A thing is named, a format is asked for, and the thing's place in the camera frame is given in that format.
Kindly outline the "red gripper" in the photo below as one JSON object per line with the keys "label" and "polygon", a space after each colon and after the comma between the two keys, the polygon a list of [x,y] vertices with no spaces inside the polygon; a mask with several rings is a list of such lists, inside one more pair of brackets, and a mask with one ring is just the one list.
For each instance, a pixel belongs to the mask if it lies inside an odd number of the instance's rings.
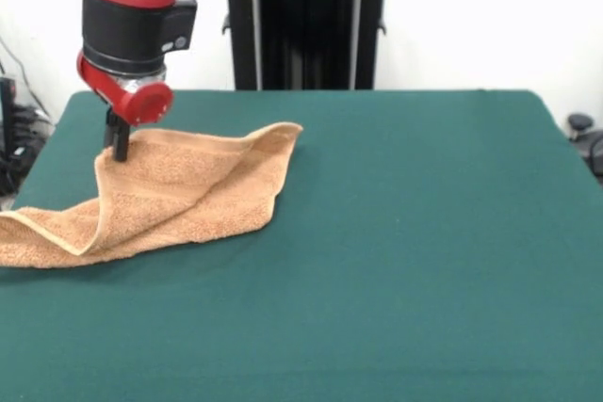
{"label": "red gripper", "polygon": [[117,77],[90,64],[83,52],[79,53],[76,66],[82,80],[112,108],[106,112],[104,147],[112,146],[113,159],[125,162],[130,125],[159,122],[172,106],[171,88],[163,81],[153,81],[126,89]]}

